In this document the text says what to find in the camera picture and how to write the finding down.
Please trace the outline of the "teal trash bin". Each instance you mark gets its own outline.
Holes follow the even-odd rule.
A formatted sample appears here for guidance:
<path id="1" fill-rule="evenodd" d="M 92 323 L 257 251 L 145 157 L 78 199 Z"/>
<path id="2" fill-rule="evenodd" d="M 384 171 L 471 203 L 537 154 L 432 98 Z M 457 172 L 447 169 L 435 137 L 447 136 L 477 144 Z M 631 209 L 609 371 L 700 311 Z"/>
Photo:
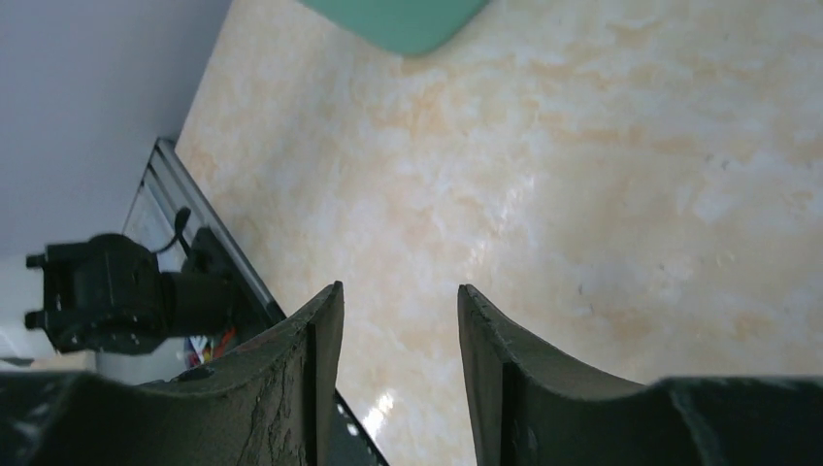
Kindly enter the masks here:
<path id="1" fill-rule="evenodd" d="M 307 8 L 370 44 L 402 55 L 451 40 L 487 0 L 304 0 Z"/>

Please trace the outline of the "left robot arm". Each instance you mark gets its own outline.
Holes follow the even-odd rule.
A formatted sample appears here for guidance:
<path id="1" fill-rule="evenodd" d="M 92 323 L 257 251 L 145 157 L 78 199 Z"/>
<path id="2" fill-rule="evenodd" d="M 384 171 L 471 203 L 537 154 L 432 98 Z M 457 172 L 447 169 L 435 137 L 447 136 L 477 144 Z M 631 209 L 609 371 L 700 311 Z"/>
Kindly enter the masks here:
<path id="1" fill-rule="evenodd" d="M 169 380 L 222 355 L 247 305 L 222 250 L 186 248 L 178 268 L 119 234 L 1 262 L 1 366 Z"/>

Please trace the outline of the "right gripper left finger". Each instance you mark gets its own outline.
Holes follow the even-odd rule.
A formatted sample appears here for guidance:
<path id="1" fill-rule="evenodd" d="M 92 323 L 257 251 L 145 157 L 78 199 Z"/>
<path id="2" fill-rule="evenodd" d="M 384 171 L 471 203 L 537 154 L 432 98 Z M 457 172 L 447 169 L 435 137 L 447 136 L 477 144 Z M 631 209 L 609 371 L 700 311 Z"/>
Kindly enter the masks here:
<path id="1" fill-rule="evenodd" d="M 332 283 L 292 316 L 166 381 L 89 372 L 1 376 L 5 465 L 323 465 L 345 298 Z"/>

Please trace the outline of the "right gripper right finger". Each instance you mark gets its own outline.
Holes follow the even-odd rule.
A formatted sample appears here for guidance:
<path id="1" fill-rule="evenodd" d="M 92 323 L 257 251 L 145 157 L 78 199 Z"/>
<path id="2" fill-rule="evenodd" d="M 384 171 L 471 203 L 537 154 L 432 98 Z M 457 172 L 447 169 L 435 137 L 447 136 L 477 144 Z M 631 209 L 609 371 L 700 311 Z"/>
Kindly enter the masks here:
<path id="1" fill-rule="evenodd" d="M 672 377 L 644 385 L 594 368 L 457 293 L 481 465 L 818 465 L 818 377 Z"/>

